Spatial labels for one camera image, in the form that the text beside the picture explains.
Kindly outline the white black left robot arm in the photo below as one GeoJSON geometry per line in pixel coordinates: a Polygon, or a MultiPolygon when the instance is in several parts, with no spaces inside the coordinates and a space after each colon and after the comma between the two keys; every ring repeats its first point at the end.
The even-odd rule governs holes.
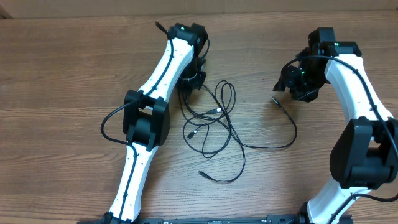
{"type": "Polygon", "coordinates": [[[170,130],[173,89],[191,93],[199,90],[206,78],[202,70],[206,60],[201,54],[208,43],[205,27],[176,23],[165,34],[167,45],[154,72],[139,90],[129,90],[117,108],[124,113],[126,161],[114,202],[100,223],[137,223],[151,161],[170,130]]]}

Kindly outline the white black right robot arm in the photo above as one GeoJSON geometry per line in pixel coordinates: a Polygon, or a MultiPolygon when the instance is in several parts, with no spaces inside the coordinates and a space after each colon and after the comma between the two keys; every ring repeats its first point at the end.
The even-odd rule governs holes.
{"type": "Polygon", "coordinates": [[[296,215],[269,215],[268,223],[351,223],[347,209],[397,176],[397,120],[381,103],[355,42],[338,42],[331,27],[308,36],[308,46],[286,63],[275,91],[311,102],[333,87],[346,127],[331,150],[331,177],[296,215]]]}

